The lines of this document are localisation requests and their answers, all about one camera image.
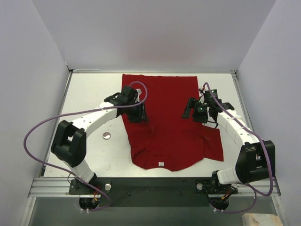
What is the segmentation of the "red t-shirt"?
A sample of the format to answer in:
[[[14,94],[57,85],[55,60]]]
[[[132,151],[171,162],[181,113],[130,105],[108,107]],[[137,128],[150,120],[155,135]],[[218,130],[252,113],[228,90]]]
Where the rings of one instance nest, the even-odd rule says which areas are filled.
[[[148,121],[130,123],[122,116],[133,164],[179,171],[204,158],[224,160],[220,131],[182,118],[189,98],[199,98],[196,76],[123,74],[122,86],[129,84],[148,90],[141,95]]]

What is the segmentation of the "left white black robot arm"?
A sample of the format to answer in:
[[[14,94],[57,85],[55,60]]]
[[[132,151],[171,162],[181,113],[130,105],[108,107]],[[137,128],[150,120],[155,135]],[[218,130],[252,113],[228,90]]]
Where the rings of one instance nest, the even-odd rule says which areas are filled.
[[[87,138],[110,120],[127,115],[132,123],[147,122],[145,104],[147,95],[140,99],[140,89],[130,85],[105,98],[95,109],[80,112],[81,117],[66,121],[62,120],[56,129],[51,152],[80,181],[80,189],[90,194],[96,189],[96,174],[85,160],[87,154]]]

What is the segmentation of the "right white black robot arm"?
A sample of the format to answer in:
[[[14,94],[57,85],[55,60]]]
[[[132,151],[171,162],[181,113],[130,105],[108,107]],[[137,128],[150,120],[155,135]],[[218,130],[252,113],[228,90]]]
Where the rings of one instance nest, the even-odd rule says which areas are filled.
[[[232,138],[240,152],[236,165],[213,173],[217,184],[251,183],[275,176],[275,145],[264,141],[241,120],[235,108],[218,98],[217,90],[204,90],[203,96],[189,98],[183,119],[207,123],[211,117]]]

